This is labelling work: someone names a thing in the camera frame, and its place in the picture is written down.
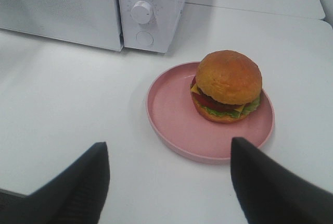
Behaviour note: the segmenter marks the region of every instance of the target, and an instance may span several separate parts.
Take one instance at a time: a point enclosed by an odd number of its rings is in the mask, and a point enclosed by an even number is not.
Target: hamburger
[[[246,118],[260,104],[262,77],[258,66],[236,51],[208,54],[190,85],[198,113],[220,123]]]

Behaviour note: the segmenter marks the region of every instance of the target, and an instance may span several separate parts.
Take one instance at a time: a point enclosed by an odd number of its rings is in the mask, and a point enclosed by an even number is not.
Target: burger patty
[[[192,83],[191,83],[191,88],[196,84],[196,77],[194,76]],[[192,92],[192,95],[194,98],[202,105],[211,109],[214,109],[219,112],[228,112],[232,111],[235,108],[239,108],[241,105],[230,105],[230,104],[224,104],[220,103],[216,100],[214,100],[212,97],[205,95],[203,91],[198,87],[198,91],[200,93],[194,93]]]

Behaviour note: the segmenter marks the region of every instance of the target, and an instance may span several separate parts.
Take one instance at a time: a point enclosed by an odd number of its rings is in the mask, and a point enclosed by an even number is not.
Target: lettuce
[[[260,96],[258,96],[251,104],[245,106],[242,112],[238,112],[235,110],[228,112],[219,112],[214,109],[208,108],[206,106],[201,106],[201,107],[204,108],[211,115],[220,116],[220,117],[228,115],[231,116],[232,118],[239,118],[241,114],[247,116],[249,113],[255,111],[259,105],[260,105]]]

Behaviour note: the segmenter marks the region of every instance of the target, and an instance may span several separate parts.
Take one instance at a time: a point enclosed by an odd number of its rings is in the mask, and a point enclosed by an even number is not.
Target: pink plate
[[[261,93],[260,106],[240,122],[210,122],[196,111],[190,95],[198,64],[186,63],[167,70],[148,91],[148,118],[164,143],[186,158],[210,164],[230,159],[232,137],[243,136],[257,147],[263,145],[274,127],[274,110],[267,94]]]

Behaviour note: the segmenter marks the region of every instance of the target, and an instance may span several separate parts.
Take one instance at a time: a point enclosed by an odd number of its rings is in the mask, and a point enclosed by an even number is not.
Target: microwave
[[[165,53],[185,0],[0,0],[0,28],[120,51]]]

